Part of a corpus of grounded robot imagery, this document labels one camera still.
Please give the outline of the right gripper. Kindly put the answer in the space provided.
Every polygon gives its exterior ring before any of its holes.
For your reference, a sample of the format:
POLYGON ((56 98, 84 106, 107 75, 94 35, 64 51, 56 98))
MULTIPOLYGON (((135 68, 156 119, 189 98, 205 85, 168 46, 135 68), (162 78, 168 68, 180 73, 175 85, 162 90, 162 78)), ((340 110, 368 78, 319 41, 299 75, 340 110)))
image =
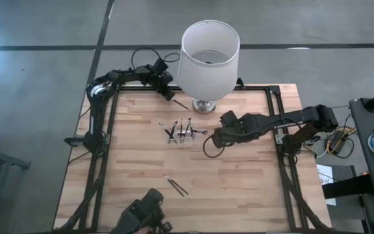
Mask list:
POLYGON ((233 144, 241 144, 251 142, 252 135, 246 135, 253 130, 253 115, 244 114, 237 118, 235 113, 230 110, 221 116, 223 127, 217 127, 212 133, 212 142, 217 149, 232 146, 233 144))

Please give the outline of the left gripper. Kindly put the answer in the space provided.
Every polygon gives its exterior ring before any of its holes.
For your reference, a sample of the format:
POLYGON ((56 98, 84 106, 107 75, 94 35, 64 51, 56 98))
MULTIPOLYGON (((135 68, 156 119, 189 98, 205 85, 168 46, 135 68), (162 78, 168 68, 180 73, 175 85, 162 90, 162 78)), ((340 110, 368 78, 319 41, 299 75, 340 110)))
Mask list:
POLYGON ((173 81, 172 74, 167 73, 166 71, 163 71, 163 72, 154 71, 153 72, 153 88, 155 89, 157 93, 164 95, 167 101, 171 101, 175 96, 174 91, 169 86, 170 82, 172 81, 173 81))

